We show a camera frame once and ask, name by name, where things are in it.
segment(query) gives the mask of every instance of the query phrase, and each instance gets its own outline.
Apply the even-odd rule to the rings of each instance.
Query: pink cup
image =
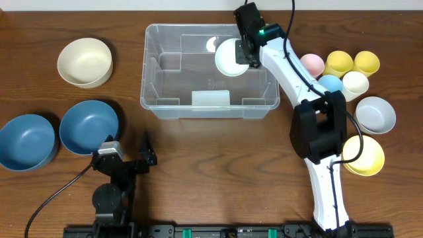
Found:
[[[315,54],[306,54],[301,57],[300,62],[315,79],[323,73],[323,70],[325,69],[325,62],[322,58]]]

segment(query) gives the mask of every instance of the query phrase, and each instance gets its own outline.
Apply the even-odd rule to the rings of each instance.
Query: blue bowl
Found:
[[[56,156],[59,140],[42,116],[18,116],[0,131],[0,164],[12,171],[30,171]]]
[[[64,146],[79,155],[97,151],[106,138],[118,135],[119,120],[112,107],[97,100],[87,100],[69,109],[60,123]]]

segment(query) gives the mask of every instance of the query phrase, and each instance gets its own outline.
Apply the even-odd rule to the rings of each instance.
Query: wood grain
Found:
[[[283,28],[289,12],[263,12]],[[74,104],[106,100],[125,121],[121,143],[136,159],[149,130],[159,165],[140,177],[135,202],[140,222],[275,224],[309,221],[313,195],[304,161],[289,142],[292,109],[280,106],[263,120],[158,120],[139,104],[145,29],[151,23],[232,23],[230,12],[61,12],[4,14],[0,22],[0,125],[21,114],[59,120]],[[296,53],[327,56],[344,50],[376,53],[381,69],[365,96],[388,100],[397,125],[374,136],[386,162],[373,177],[342,169],[345,206],[359,223],[394,226],[397,237],[419,237],[423,221],[423,17],[421,12],[298,12],[291,32]],[[112,49],[112,78],[95,89],[74,87],[56,61],[73,40],[95,37]],[[360,99],[348,107],[353,112]],[[354,131],[349,125],[350,135]],[[80,172],[90,157],[61,146],[46,167],[27,173],[0,169],[0,237],[22,237],[34,210]],[[108,178],[89,171],[38,215],[31,237],[61,237],[69,224],[91,224],[93,191]]]

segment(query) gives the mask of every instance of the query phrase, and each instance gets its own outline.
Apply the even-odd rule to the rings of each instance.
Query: cable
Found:
[[[31,223],[34,221],[35,217],[38,215],[38,213],[41,211],[41,209],[43,209],[51,200],[53,200],[53,198],[55,198],[57,195],[59,195],[59,193],[63,192],[67,187],[71,186],[76,180],[81,178],[81,176],[83,176],[85,174],[85,172],[87,172],[92,166],[93,166],[92,164],[88,165],[87,168],[85,168],[74,179],[72,179],[69,183],[67,183],[67,185],[63,186],[63,188],[59,189],[57,192],[55,192],[53,195],[51,195],[43,204],[41,204],[41,206],[34,212],[34,214],[31,216],[31,218],[29,219],[29,221],[26,225],[25,236],[24,236],[25,238],[28,238],[29,227],[31,226]]]
[[[293,70],[297,73],[298,77],[305,83],[305,85],[311,90],[313,91],[315,94],[319,95],[320,97],[323,97],[325,99],[327,99],[327,96],[324,95],[322,92],[316,90],[314,88],[314,86],[312,86],[305,78],[304,76],[298,71],[298,69],[295,67],[295,65],[293,64],[293,62],[291,61],[291,59],[289,58],[289,53],[286,50],[286,42],[288,39],[288,34],[291,30],[291,26],[292,26],[292,22],[293,22],[293,16],[295,13],[295,0],[292,0],[292,12],[291,12],[291,18],[289,20],[289,24],[288,24],[288,29],[286,30],[286,35],[284,38],[284,53],[285,53],[285,57],[288,60],[289,64],[291,65],[291,67],[293,68]],[[347,110],[340,106],[339,104],[336,104],[336,106],[339,107],[339,109],[341,109],[341,111],[345,114],[345,116],[350,119],[351,123],[354,125],[358,137],[360,139],[360,148],[358,149],[358,153],[357,155],[353,158],[353,159],[349,159],[347,161],[333,161],[330,163],[329,166],[329,172],[330,172],[330,179],[331,179],[331,183],[332,183],[332,192],[333,192],[333,200],[334,200],[334,208],[335,208],[335,216],[336,216],[336,232],[338,232],[339,230],[339,213],[338,213],[338,201],[336,199],[336,191],[335,191],[335,181],[334,181],[334,176],[333,176],[333,166],[336,164],[345,164],[345,163],[351,163],[356,161],[358,158],[360,158],[360,156],[363,153],[363,146],[364,146],[364,142],[363,142],[363,135],[362,132],[360,131],[360,128],[357,125],[357,122],[354,120],[354,118],[351,116],[350,113],[347,112]]]

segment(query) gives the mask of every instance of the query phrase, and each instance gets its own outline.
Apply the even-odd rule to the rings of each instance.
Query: transparent storage container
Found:
[[[240,38],[235,24],[152,24],[145,31],[141,105],[160,119],[261,119],[280,102],[279,84],[261,67],[228,77],[215,49]]]

